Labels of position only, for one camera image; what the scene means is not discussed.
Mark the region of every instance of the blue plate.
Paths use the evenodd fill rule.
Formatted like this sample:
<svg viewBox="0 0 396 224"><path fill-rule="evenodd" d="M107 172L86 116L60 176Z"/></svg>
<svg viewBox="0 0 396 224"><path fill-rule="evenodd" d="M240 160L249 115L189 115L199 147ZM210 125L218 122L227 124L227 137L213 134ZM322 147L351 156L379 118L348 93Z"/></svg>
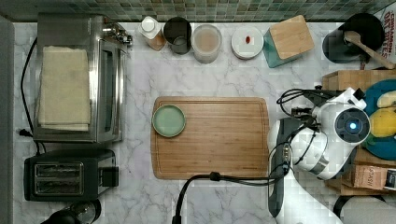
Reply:
<svg viewBox="0 0 396 224"><path fill-rule="evenodd" d="M378 109L376 102L379 97L389 91L396 91L396 79L377 82L366 91L367 106L364 111L369 117ZM370 134L363 145L381 159L396 161L396 140L393 136L378 138Z"/></svg>

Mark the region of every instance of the toaster oven door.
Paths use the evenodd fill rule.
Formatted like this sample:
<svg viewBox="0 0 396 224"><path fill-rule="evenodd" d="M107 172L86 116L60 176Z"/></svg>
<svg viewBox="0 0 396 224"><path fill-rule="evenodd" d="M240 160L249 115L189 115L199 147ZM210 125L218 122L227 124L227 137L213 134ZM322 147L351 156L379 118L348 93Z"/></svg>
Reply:
<svg viewBox="0 0 396 224"><path fill-rule="evenodd" d="M100 40L99 45L97 139L121 140L125 52L105 40Z"/></svg>

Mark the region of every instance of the green bowl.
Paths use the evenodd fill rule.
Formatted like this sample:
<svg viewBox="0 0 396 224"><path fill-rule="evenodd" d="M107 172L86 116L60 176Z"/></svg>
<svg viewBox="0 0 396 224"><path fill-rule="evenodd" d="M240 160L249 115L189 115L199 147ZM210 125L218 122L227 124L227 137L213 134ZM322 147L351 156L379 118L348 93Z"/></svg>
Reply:
<svg viewBox="0 0 396 224"><path fill-rule="evenodd" d="M154 130L164 137L174 137L183 131L186 118L183 111L175 105L163 105L152 116Z"/></svg>

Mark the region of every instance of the marble countertop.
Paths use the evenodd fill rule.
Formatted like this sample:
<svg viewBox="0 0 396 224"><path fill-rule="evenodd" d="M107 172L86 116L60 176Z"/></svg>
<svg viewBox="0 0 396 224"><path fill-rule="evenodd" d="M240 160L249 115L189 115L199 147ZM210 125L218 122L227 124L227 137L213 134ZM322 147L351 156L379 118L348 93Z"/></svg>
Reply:
<svg viewBox="0 0 396 224"><path fill-rule="evenodd" d="M250 23L262 31L272 23ZM20 137L17 130L27 128L20 94L21 71L36 37L35 23L15 25L14 83L14 223L41 223L67 203L27 202L23 198L23 161L35 155L32 140ZM172 222L178 194L185 181L157 179L151 166L150 119L159 96L256 96L265 99L270 125L285 117L276 105L283 91L291 88L313 89L321 77L341 69L359 69L359 63L335 64L325 58L321 43L337 23L308 23L315 48L302 58L277 68L269 68L263 53L249 61L237 59L231 50L236 28L246 23L215 23L222 34L219 57L210 64L195 60L192 50L185 55L172 53L168 46L157 52L137 31L137 23L122 23L134 37L128 49L126 132L120 143L110 144L120 167L120 186L100 198L104 210L95 223ZM25 91L30 110L35 95L35 55L28 68ZM308 173L296 174L301 185L332 209L335 193ZM267 189L230 183L195 181L185 197L184 223L275 223L267 209Z"/></svg>

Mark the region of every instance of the container lid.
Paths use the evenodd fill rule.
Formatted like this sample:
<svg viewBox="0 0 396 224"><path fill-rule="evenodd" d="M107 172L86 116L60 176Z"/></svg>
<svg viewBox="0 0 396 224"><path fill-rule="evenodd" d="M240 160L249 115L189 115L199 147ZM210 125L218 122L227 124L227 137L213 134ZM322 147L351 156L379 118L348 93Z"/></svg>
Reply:
<svg viewBox="0 0 396 224"><path fill-rule="evenodd" d="M140 34L142 34L146 38L152 39L161 30L161 25L153 18L147 16L139 24L138 30L139 30Z"/></svg>
<svg viewBox="0 0 396 224"><path fill-rule="evenodd" d="M191 36L192 48L201 55L217 52L221 45L221 33L213 25L204 24L197 27Z"/></svg>
<svg viewBox="0 0 396 224"><path fill-rule="evenodd" d="M244 26L233 33L231 46L233 53L240 59L254 58L262 51L264 37L259 29L252 26Z"/></svg>
<svg viewBox="0 0 396 224"><path fill-rule="evenodd" d="M270 34L282 60L306 52L315 46L303 16L296 16L271 26Z"/></svg>

